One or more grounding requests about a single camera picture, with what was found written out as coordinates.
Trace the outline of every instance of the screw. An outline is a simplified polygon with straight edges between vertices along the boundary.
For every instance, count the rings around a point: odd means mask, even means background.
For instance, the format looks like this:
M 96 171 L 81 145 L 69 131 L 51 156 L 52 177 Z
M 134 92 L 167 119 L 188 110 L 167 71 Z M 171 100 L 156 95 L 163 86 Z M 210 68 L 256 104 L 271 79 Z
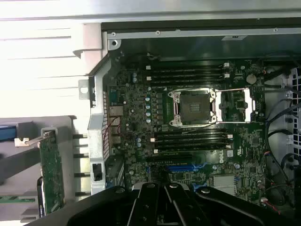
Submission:
M 201 193 L 203 193 L 203 194 L 209 194 L 210 190 L 208 188 L 204 187 L 204 188 L 201 189 Z
M 146 187 L 147 187 L 147 188 L 154 188 L 155 185 L 154 185 L 154 184 L 148 184 Z
M 120 189 L 116 190 L 115 193 L 120 194 L 120 193 L 123 193 L 124 191 L 125 191 L 124 188 L 120 188 Z
M 178 185 L 177 185 L 177 184 L 175 184 L 175 183 L 172 183 L 172 184 L 170 184 L 170 185 L 169 185 L 169 187 L 171 187 L 171 188 L 177 188 L 177 187 L 178 187 Z

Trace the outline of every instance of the cpu socket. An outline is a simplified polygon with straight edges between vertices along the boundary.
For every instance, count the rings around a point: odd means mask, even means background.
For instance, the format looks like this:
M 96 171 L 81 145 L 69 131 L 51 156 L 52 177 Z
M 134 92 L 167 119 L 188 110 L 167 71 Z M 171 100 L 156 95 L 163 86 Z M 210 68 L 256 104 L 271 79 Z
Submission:
M 220 104 L 223 92 L 243 92 L 245 99 L 241 108 L 245 109 L 244 121 L 223 121 Z M 174 119 L 171 126 L 179 128 L 203 127 L 215 123 L 249 123 L 255 111 L 255 101 L 249 88 L 216 90 L 211 88 L 177 89 L 168 93 L 174 102 Z

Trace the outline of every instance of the green circuit board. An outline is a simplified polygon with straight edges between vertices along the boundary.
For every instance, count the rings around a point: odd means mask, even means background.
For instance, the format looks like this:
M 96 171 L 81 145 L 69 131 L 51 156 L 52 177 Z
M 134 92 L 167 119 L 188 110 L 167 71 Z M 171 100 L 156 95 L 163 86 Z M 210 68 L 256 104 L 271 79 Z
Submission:
M 40 141 L 45 213 L 50 214 L 64 205 L 62 160 L 56 137 L 51 135 Z
M 220 65 L 225 62 L 229 67 L 223 71 Z M 212 67 L 212 74 L 200 79 L 191 75 L 198 67 L 205 65 L 207 68 L 208 64 Z M 222 73 L 222 76 L 216 75 L 215 71 Z M 159 177 L 158 170 L 169 166 L 176 170 L 167 171 L 168 181 L 185 183 L 192 189 L 213 186 L 259 204 L 258 187 L 264 181 L 260 160 L 265 149 L 262 71 L 251 60 L 154 62 L 132 65 L 120 71 L 108 85 L 109 117 L 119 117 L 110 129 L 111 146 L 115 153 L 124 155 L 126 187 L 131 189 L 135 183 L 156 180 Z M 247 82 L 247 76 L 250 75 L 253 80 Z M 176 137 L 179 133 L 195 130 L 170 125 L 174 119 L 174 100 L 168 96 L 169 92 L 199 87 L 216 90 L 248 88 L 255 105 L 251 122 L 239 123 L 246 118 L 243 90 L 224 92 L 219 106 L 222 119 L 237 123 L 218 123 L 197 131 L 205 134 L 216 129 L 214 131 L 222 134 L 227 142 L 223 148 L 200 149 L 199 146 L 186 144 L 187 147 L 182 149 L 184 151 L 179 151 L 177 146 L 172 148 L 166 143 L 167 151 L 158 153 L 151 142 L 156 134 L 166 137 L 175 134 Z M 198 167 L 185 170 L 185 166 Z

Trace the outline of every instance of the green expansion card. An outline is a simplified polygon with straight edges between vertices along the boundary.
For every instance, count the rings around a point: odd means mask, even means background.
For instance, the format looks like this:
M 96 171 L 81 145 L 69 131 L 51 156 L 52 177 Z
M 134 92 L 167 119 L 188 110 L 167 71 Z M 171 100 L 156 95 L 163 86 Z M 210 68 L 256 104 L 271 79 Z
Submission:
M 62 161 L 55 135 L 40 141 L 45 213 L 50 214 L 64 205 Z
M 251 60 L 151 62 L 120 71 L 108 85 L 110 146 L 124 155 L 125 186 L 212 186 L 259 204 L 262 72 Z

